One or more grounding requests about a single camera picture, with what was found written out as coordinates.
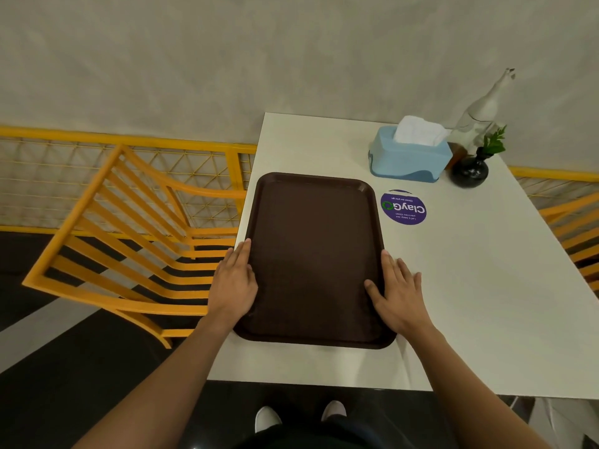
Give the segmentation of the person's right hand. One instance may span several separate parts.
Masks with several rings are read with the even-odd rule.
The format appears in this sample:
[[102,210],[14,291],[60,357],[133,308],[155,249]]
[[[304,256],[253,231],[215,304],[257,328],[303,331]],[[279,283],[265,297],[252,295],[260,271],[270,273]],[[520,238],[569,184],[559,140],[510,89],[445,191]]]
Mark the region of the person's right hand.
[[383,322],[396,334],[408,341],[423,337],[436,330],[426,309],[422,292],[422,273],[410,271],[410,296],[402,297],[396,289],[396,258],[385,249],[380,255],[384,292],[387,300],[385,314],[379,314]]

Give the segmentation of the person's left hand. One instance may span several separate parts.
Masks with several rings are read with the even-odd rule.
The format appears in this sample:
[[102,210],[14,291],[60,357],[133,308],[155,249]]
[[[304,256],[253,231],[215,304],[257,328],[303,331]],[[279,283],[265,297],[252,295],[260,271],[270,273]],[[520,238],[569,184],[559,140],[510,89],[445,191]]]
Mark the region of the person's left hand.
[[223,277],[222,260],[216,268],[209,290],[207,317],[231,331],[249,312],[257,293],[258,284],[253,269],[251,281],[226,279]]

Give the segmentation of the dark brown plastic tray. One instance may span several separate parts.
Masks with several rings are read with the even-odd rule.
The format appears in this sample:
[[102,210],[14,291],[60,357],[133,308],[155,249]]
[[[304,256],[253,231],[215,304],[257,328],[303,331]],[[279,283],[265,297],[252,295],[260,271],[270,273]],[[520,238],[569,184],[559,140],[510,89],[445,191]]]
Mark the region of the dark brown plastic tray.
[[377,350],[394,341],[363,286],[370,279],[385,290],[376,195],[366,182],[267,173],[245,237],[259,288],[234,328],[239,337]]

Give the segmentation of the person's right forearm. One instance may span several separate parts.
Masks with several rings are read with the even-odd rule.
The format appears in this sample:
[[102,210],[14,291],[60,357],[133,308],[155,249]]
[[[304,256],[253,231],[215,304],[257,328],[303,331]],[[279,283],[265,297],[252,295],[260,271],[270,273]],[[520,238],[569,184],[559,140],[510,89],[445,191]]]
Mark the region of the person's right forearm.
[[462,449],[551,449],[519,418],[430,323],[402,327]]

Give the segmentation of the person's left forearm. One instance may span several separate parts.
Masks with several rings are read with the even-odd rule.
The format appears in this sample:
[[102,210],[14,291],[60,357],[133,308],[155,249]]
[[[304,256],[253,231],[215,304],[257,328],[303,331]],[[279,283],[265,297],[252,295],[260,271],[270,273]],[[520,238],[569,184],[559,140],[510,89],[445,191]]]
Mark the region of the person's left forearm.
[[216,355],[236,324],[211,311],[158,368],[94,425],[72,449],[174,449]]

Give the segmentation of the round purple sticker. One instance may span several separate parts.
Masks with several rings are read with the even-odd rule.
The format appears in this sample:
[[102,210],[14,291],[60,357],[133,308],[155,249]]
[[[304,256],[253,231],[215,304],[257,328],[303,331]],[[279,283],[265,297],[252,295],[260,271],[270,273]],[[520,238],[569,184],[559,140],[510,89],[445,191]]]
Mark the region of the round purple sticker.
[[396,189],[383,193],[380,207],[385,215],[402,225],[415,226],[427,217],[427,209],[423,201],[404,190]]

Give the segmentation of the yellow slatted metal chair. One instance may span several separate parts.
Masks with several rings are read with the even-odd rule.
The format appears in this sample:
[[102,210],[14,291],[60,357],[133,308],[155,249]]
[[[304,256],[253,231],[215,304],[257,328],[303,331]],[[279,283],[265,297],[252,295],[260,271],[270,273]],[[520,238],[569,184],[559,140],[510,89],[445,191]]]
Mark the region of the yellow slatted metal chair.
[[599,191],[539,212],[599,299]]
[[23,286],[123,318],[167,349],[191,329],[156,317],[207,313],[218,262],[236,244],[246,189],[196,187],[117,145],[23,279]]

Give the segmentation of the light blue tissue box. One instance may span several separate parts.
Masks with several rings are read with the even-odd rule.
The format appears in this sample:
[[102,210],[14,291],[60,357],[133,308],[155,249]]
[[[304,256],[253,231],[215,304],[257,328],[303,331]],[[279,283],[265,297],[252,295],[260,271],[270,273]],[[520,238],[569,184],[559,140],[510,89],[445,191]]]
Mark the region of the light blue tissue box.
[[370,173],[380,178],[435,183],[445,170],[453,152],[446,141],[437,146],[399,143],[394,140],[396,127],[380,127],[371,143],[368,160]]

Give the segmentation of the round black vase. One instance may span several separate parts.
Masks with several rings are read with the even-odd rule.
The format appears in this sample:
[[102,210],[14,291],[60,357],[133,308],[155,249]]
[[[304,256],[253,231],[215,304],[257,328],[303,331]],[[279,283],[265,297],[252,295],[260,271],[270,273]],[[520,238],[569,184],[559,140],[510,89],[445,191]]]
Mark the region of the round black vase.
[[460,188],[480,186],[489,176],[486,160],[492,155],[466,156],[458,160],[450,169],[450,180]]

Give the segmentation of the person's white right shoe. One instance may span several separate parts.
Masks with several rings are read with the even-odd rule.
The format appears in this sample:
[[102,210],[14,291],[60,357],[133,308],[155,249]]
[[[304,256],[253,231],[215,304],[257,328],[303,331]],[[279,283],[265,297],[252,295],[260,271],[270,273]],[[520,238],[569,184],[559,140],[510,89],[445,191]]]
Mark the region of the person's white right shoe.
[[347,417],[347,410],[340,401],[332,400],[324,408],[320,421],[325,422],[338,417]]

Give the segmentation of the person's dark clothing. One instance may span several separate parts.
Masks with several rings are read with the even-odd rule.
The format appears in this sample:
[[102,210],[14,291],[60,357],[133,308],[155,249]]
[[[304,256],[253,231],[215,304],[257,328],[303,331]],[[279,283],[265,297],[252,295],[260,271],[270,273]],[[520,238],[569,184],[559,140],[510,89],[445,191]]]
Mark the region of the person's dark clothing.
[[385,449],[368,427],[334,415],[323,422],[276,424],[232,449]]

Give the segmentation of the small green plant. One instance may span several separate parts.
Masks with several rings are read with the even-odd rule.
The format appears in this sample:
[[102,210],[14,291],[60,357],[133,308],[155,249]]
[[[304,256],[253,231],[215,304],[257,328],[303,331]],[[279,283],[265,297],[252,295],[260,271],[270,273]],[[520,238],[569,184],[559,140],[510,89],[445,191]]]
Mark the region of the small green plant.
[[505,130],[507,126],[504,125],[500,128],[495,129],[493,132],[488,132],[483,136],[483,143],[475,153],[475,157],[479,160],[487,160],[496,154],[500,154],[505,151],[504,139]]

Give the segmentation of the person's white left shoe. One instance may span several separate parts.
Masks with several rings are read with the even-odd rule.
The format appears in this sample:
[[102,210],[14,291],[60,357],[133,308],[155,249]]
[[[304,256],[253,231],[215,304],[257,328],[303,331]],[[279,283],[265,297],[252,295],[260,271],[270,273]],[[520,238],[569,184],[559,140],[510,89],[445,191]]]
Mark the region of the person's white left shoe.
[[263,432],[271,427],[281,425],[282,421],[275,410],[269,406],[261,407],[256,415],[254,421],[255,433]]

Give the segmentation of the yellow mesh railing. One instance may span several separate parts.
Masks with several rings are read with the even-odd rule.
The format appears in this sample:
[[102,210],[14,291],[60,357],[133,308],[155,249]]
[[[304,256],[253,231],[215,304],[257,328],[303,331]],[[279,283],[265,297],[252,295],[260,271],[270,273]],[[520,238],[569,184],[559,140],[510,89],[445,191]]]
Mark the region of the yellow mesh railing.
[[537,210],[599,193],[599,173],[508,167]]
[[53,234],[118,145],[185,186],[248,188],[257,146],[0,126],[0,231]]

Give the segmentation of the clear glass bottle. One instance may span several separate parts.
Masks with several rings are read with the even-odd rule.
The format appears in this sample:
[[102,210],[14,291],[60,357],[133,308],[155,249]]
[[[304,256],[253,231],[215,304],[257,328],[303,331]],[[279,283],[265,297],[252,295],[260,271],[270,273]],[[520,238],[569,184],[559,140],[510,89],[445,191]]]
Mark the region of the clear glass bottle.
[[468,153],[473,153],[475,141],[484,136],[495,122],[501,93],[515,77],[515,68],[506,68],[491,89],[467,107],[448,135],[447,142],[458,144]]

